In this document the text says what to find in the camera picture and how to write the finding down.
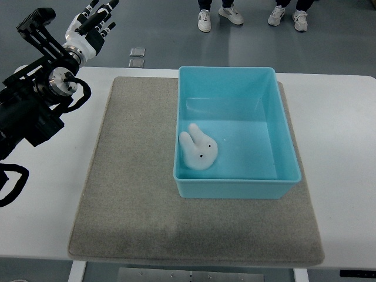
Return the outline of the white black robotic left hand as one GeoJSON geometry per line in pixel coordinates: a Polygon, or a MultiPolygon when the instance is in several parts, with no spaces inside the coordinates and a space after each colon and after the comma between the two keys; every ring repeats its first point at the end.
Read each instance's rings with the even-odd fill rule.
{"type": "Polygon", "coordinates": [[[99,54],[105,38],[116,26],[114,22],[109,25],[106,23],[119,1],[112,0],[95,8],[98,3],[98,1],[91,1],[81,13],[74,17],[65,33],[66,42],[63,47],[76,57],[80,65],[84,65],[99,54]]]}

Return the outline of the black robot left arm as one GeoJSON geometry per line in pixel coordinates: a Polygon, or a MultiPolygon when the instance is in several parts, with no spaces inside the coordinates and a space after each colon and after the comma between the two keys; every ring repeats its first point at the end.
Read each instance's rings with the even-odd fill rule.
{"type": "Polygon", "coordinates": [[[89,85],[76,78],[81,58],[60,45],[46,26],[52,8],[38,8],[17,27],[21,37],[43,56],[4,80],[1,90],[1,160],[20,141],[36,147],[64,127],[62,114],[79,109],[91,96],[89,85]]]}

